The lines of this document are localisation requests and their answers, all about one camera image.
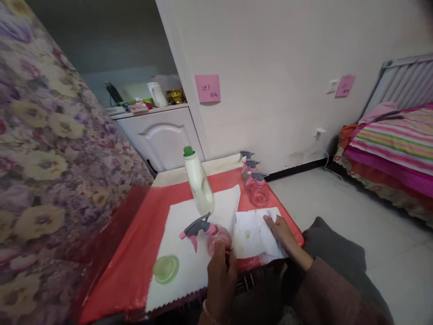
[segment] green container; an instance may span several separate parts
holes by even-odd
[[[153,274],[159,284],[170,283],[179,271],[179,260],[174,256],[161,256],[153,265]]]

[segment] purple flower pattern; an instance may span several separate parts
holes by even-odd
[[[153,178],[22,0],[0,1],[0,57],[0,319],[65,323],[89,239]]]

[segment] striped bedspread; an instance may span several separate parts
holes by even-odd
[[[345,155],[433,197],[433,104],[357,129]]]

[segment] hand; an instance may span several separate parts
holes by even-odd
[[[235,298],[238,281],[237,261],[230,252],[229,265],[226,263],[226,247],[219,243],[207,266],[207,300],[209,314],[220,323],[226,323]]]
[[[295,261],[304,272],[307,272],[311,265],[313,265],[314,260],[299,246],[285,219],[277,216],[275,222],[273,222],[267,215],[263,216],[263,219],[289,257]]]
[[[293,246],[299,247],[292,231],[289,228],[286,220],[281,216],[277,215],[275,222],[272,218],[265,215],[263,216],[268,227],[271,229],[275,239],[283,246],[284,250],[290,255],[290,251]]]

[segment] white wall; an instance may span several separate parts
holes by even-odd
[[[154,0],[27,3],[105,107],[110,97],[104,81],[125,95],[126,84],[177,74]]]
[[[416,0],[157,3],[167,34],[179,38],[170,46],[201,116],[206,159],[250,149],[265,172],[325,157],[328,140],[313,138],[315,128],[336,136],[357,121],[385,60],[433,51]],[[197,91],[185,87],[195,74],[219,74],[221,103],[195,104]],[[345,74],[356,75],[350,96],[326,95],[328,81]]]

